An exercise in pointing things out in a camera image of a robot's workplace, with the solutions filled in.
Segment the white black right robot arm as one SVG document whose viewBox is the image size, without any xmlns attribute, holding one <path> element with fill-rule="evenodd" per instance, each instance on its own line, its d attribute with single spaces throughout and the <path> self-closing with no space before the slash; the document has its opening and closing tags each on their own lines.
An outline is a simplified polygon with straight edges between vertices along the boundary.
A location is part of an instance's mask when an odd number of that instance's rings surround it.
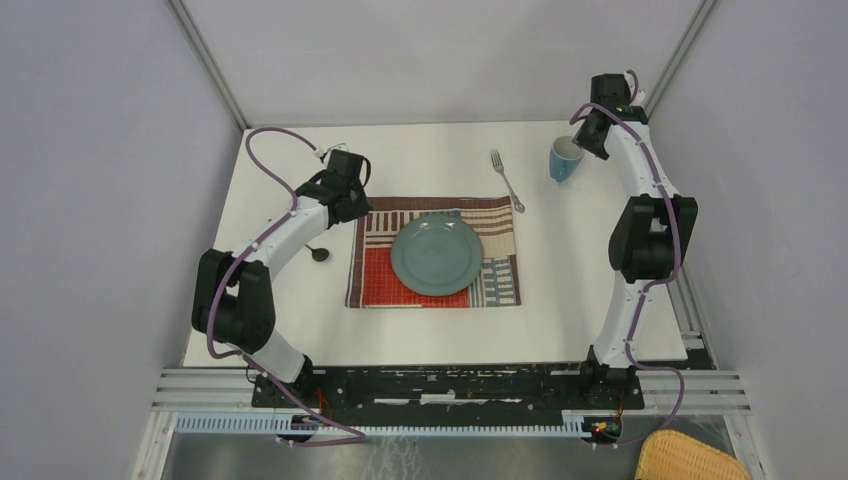
<svg viewBox="0 0 848 480">
<path fill-rule="evenodd" d="M 589 102 L 570 120 L 579 126 L 574 144 L 612 161 L 627 196 L 608 243 L 612 298 L 577 382 L 580 400 L 591 408 L 631 389 L 648 310 L 678 276 L 698 215 L 696 199 L 681 195 L 661 166 L 647 114 L 635 103 L 635 81 L 632 71 L 594 76 Z"/>
</svg>

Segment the black spoon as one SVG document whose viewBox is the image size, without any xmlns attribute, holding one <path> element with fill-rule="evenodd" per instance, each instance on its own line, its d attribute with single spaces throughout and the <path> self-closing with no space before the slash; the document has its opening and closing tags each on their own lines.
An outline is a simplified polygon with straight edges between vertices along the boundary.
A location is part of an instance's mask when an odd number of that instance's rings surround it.
<svg viewBox="0 0 848 480">
<path fill-rule="evenodd" d="M 312 260 L 315 262 L 325 262 L 331 256 L 330 252 L 326 248 L 314 248 L 309 245 L 307 245 L 306 248 L 310 252 Z"/>
</svg>

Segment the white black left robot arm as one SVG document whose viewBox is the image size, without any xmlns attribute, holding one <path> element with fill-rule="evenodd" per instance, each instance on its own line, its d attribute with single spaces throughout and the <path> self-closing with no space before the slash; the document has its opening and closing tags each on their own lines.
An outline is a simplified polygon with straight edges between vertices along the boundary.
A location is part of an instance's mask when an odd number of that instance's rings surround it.
<svg viewBox="0 0 848 480">
<path fill-rule="evenodd" d="M 277 380 L 276 392 L 291 406 L 307 404 L 314 379 L 303 370 L 308 357 L 279 332 L 273 280 L 294 256 L 337 224 L 358 220 L 371 210 L 365 186 L 370 161 L 331 149 L 324 169 L 293 190 L 285 213 L 257 237 L 230 251 L 207 250 L 199 260 L 191 324 L 210 345 L 231 346 Z"/>
</svg>

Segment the blue ceramic mug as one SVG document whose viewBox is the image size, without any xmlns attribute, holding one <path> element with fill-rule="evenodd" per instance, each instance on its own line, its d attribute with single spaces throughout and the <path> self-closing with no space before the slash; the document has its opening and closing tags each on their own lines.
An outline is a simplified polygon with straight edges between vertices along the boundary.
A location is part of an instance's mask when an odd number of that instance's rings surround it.
<svg viewBox="0 0 848 480">
<path fill-rule="evenodd" d="M 565 182 L 576 171 L 583 157 L 584 150 L 572 136 L 556 138 L 549 153 L 550 177 L 557 183 Z"/>
</svg>

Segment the teal ceramic plate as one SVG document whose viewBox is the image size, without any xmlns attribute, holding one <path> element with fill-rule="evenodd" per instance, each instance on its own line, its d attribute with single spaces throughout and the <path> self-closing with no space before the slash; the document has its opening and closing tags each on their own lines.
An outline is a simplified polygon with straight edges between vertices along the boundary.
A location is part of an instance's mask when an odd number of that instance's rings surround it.
<svg viewBox="0 0 848 480">
<path fill-rule="evenodd" d="M 459 217 L 429 213 L 399 230 L 390 249 L 399 281 L 428 297 L 449 296 L 469 287 L 482 271 L 480 236 Z"/>
</svg>

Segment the striped patchwork placemat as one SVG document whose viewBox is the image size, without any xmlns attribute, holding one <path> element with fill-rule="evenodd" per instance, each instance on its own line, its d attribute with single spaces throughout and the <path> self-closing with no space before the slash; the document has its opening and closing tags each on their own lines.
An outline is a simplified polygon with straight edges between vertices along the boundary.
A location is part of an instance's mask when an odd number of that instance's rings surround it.
<svg viewBox="0 0 848 480">
<path fill-rule="evenodd" d="M 372 210 L 354 223 L 345 297 L 348 308 L 493 308 L 522 303 L 512 201 L 508 196 L 375 197 Z M 401 228 L 428 214 L 443 213 L 469 224 L 480 236 L 482 270 L 474 282 L 447 296 L 415 293 L 398 279 L 391 244 Z"/>
</svg>

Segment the ornate silver fork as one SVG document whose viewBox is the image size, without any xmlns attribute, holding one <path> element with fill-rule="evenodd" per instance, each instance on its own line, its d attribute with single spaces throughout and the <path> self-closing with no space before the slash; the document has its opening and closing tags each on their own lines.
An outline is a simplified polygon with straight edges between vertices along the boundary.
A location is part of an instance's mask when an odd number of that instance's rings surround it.
<svg viewBox="0 0 848 480">
<path fill-rule="evenodd" d="M 521 202 L 520 198 L 513 189 L 508 177 L 506 176 L 500 152 L 496 148 L 494 148 L 490 150 L 489 154 L 493 170 L 501 177 L 509 192 L 509 197 L 512 202 L 513 209 L 519 214 L 524 213 L 526 207 Z"/>
</svg>

